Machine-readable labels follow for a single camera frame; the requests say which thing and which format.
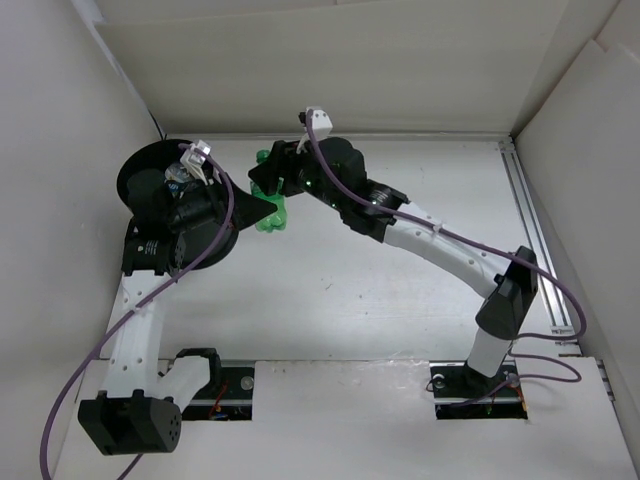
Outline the green plastic soda bottle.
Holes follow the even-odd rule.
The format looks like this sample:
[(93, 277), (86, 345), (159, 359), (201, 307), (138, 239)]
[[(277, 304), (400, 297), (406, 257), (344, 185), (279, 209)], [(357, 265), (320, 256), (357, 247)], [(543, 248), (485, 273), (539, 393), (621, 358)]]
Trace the green plastic soda bottle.
[(274, 213), (256, 223), (255, 228), (259, 232), (273, 233), (276, 231), (283, 231), (287, 226), (288, 215), (285, 207), (285, 197), (280, 193), (282, 182), (282, 178), (279, 177), (278, 186), (276, 187), (276, 192), (273, 195), (265, 194), (263, 189), (259, 187), (253, 180), (250, 180), (249, 182), (252, 196), (259, 199), (267, 200), (277, 207)]

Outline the clear bottle blue green label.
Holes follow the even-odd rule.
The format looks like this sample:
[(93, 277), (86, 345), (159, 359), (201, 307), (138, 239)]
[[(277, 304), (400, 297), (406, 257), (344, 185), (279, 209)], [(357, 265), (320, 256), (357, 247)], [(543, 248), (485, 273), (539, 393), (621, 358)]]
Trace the clear bottle blue green label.
[(165, 170), (165, 184), (174, 197), (187, 187), (194, 180), (194, 177), (180, 163), (174, 162)]

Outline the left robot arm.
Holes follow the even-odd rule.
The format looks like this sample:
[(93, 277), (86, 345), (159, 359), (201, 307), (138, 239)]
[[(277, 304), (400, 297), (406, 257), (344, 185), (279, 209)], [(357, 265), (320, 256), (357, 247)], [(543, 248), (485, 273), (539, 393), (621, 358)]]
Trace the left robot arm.
[(125, 193), (133, 216), (121, 267), (123, 314), (105, 336), (112, 349), (103, 383), (78, 409), (80, 425), (105, 456), (174, 451), (184, 410), (198, 394), (222, 389), (213, 348), (183, 349), (167, 373), (158, 372), (161, 296), (191, 270), (221, 261), (240, 231), (277, 210), (226, 176), (175, 182), (146, 169), (128, 177)]

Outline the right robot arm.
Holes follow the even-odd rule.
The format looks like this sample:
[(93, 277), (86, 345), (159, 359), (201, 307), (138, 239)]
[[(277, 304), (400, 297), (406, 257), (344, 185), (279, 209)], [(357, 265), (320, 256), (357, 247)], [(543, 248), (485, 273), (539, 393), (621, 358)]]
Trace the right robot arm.
[(538, 291), (535, 253), (521, 246), (512, 261), (492, 260), (486, 252), (446, 237), (431, 226), (409, 221), (426, 213), (392, 187), (370, 179), (364, 156), (343, 138), (310, 145), (277, 141), (260, 153), (248, 176), (267, 196), (307, 193), (339, 213), (351, 230), (413, 253), (452, 274), (483, 300), (475, 316), (478, 329), (457, 379), (455, 396), (479, 397), (504, 381), (501, 368)]

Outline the black plastic bin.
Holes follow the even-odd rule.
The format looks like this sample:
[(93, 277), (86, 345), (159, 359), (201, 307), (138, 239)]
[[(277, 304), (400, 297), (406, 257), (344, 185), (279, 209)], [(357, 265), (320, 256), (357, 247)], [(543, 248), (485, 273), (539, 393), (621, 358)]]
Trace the black plastic bin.
[[(132, 214), (125, 237), (123, 270), (137, 269), (175, 273), (194, 260), (197, 270), (221, 262), (235, 247), (239, 233), (231, 228), (216, 235), (197, 232), (172, 234), (167, 229), (168, 192), (165, 170), (180, 162), (184, 139), (165, 139), (151, 143), (129, 157), (117, 176), (120, 200)], [(210, 163), (203, 166), (208, 184), (194, 178), (190, 184), (220, 184), (214, 180)]]

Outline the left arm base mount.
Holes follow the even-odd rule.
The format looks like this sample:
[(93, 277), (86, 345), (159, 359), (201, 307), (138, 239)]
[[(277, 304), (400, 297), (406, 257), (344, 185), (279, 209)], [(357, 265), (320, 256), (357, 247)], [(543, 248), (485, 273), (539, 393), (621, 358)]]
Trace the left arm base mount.
[(250, 421), (255, 385), (253, 364), (222, 367), (220, 385), (202, 389), (182, 413), (183, 421)]

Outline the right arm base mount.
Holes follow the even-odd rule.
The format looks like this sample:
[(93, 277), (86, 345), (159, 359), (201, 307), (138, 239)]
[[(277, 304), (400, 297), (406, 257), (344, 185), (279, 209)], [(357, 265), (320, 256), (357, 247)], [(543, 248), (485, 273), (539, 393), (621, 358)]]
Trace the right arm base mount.
[(433, 394), (437, 420), (528, 418), (518, 370), (512, 361), (485, 377), (464, 362), (433, 362), (425, 390)]

